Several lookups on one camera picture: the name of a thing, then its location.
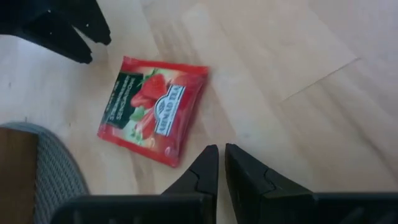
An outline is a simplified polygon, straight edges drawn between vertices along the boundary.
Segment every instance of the wooden floor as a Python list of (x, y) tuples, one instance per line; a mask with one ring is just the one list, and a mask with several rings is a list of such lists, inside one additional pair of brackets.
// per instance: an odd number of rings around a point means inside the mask
[[(94, 194), (160, 193), (226, 142), (313, 191), (398, 189), (397, 1), (98, 2), (113, 41), (90, 65), (0, 37), (0, 122), (55, 132)], [(211, 67), (178, 169), (96, 137), (123, 55)]]

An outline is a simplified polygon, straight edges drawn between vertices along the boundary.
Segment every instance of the black object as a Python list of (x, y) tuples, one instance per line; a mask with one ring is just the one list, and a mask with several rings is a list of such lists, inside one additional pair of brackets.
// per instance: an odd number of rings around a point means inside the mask
[(18, 36), (80, 63), (91, 50), (77, 28), (94, 42), (111, 42), (109, 27), (96, 0), (2, 0), (0, 34)]
[(233, 144), (225, 167), (239, 224), (398, 223), (397, 194), (316, 194)]
[[(225, 168), (239, 224), (398, 223), (397, 194), (316, 194), (233, 144)], [(208, 146), (162, 195), (78, 198), (51, 224), (215, 224), (217, 188), (218, 149)]]
[(66, 203), (52, 224), (215, 224), (218, 148), (207, 146), (162, 195), (89, 196)]

